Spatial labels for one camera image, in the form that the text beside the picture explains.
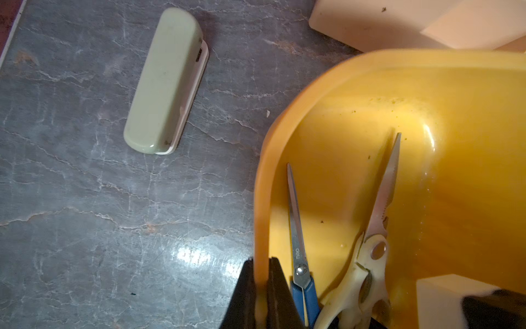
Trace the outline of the yellow storage tray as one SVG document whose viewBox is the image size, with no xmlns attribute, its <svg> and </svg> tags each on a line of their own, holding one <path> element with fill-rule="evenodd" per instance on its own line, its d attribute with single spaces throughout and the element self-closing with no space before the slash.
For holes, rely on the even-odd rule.
<svg viewBox="0 0 526 329">
<path fill-rule="evenodd" d="M 395 136 L 388 216 L 391 328 L 417 328 L 416 281 L 457 274 L 525 292 L 525 55 L 384 50 L 340 63 L 278 116 L 254 191 L 254 277 L 292 274 L 286 169 L 306 253 L 327 300 L 367 226 Z"/>
</svg>

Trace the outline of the beige handled scissors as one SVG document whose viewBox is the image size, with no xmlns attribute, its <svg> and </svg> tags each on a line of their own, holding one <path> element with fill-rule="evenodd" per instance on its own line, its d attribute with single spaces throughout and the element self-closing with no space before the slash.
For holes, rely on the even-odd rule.
<svg viewBox="0 0 526 329">
<path fill-rule="evenodd" d="M 339 328 L 368 328 L 373 307 L 389 304 L 385 273 L 388 257 L 386 209 L 393 201 L 399 164 L 401 133 L 397 133 L 369 219 L 357 239 L 353 256 L 341 283 L 325 303 L 315 328 L 329 328 L 335 318 Z"/>
</svg>

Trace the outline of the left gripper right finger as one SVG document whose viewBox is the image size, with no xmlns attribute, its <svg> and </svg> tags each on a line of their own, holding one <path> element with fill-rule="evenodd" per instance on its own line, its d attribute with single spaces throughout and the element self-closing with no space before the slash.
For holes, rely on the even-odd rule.
<svg viewBox="0 0 526 329">
<path fill-rule="evenodd" d="M 304 328 L 304 323 L 295 307 L 281 264 L 275 257 L 269 259 L 267 306 L 267 328 Z"/>
</svg>

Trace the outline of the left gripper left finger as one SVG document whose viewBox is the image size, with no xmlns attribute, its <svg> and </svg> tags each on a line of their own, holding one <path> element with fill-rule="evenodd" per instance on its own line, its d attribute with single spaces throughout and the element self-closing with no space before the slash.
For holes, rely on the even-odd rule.
<svg viewBox="0 0 526 329">
<path fill-rule="evenodd" d="M 253 259 L 244 262 L 220 329 L 254 329 L 256 284 Z"/>
</svg>

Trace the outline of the blue handled small scissors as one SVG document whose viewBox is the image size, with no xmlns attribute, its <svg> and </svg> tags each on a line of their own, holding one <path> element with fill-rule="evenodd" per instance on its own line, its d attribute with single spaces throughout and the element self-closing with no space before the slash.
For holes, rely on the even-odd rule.
<svg viewBox="0 0 526 329">
<path fill-rule="evenodd" d="M 300 320 L 307 328 L 314 328 L 321 310 L 316 295 L 315 281 L 312 278 L 306 256 L 299 203 L 291 164 L 288 163 L 286 168 L 293 262 L 291 293 Z"/>
</svg>

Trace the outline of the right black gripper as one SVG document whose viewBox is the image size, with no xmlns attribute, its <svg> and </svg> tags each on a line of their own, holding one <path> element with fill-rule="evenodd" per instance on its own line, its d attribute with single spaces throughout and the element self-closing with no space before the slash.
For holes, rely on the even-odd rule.
<svg viewBox="0 0 526 329">
<path fill-rule="evenodd" d="M 485 296 L 462 299 L 468 328 L 525 328 L 525 295 L 499 289 Z"/>
</svg>

